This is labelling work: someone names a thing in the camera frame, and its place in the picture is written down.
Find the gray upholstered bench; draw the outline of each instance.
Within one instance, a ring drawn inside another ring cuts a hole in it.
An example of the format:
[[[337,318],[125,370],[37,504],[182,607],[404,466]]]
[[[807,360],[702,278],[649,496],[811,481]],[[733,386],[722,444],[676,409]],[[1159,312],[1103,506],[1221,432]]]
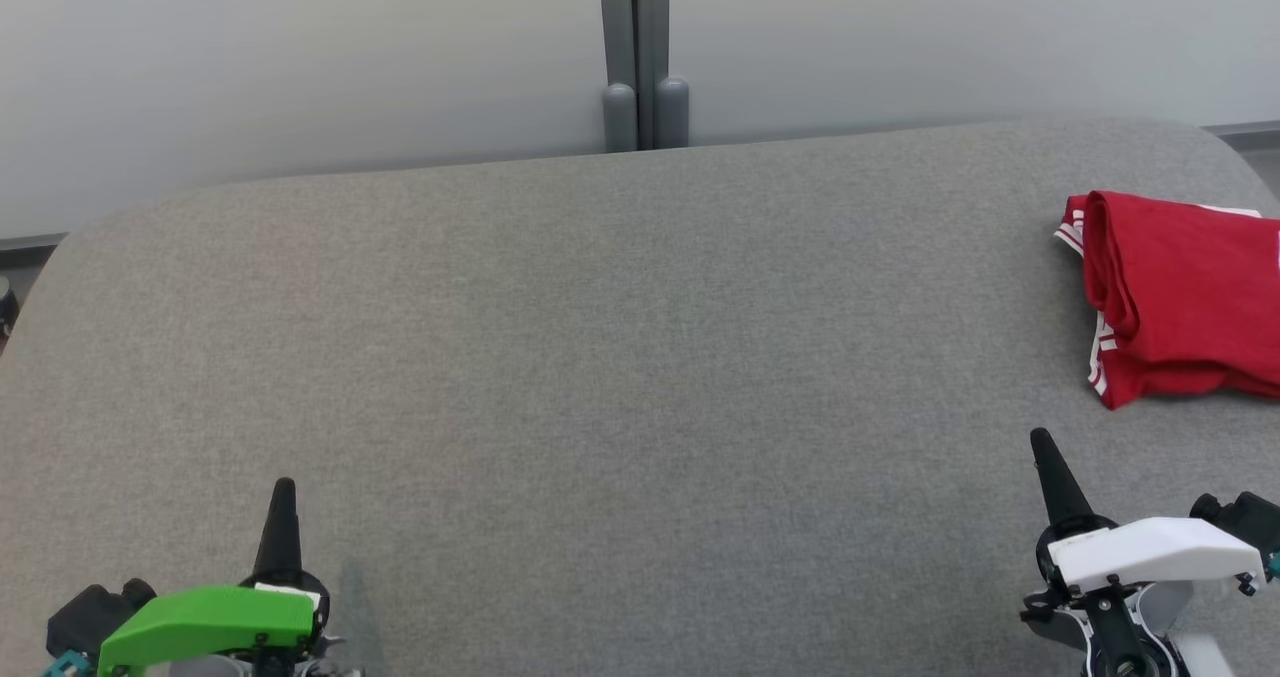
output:
[[[1108,412],[1051,239],[1261,209],[1225,145],[1025,122],[225,186],[70,235],[0,358],[0,664],[91,582],[239,580],[274,477],[372,674],[1073,674],[1027,433],[1094,507],[1276,497],[1280,411]],[[1242,677],[1280,598],[1201,596]]]

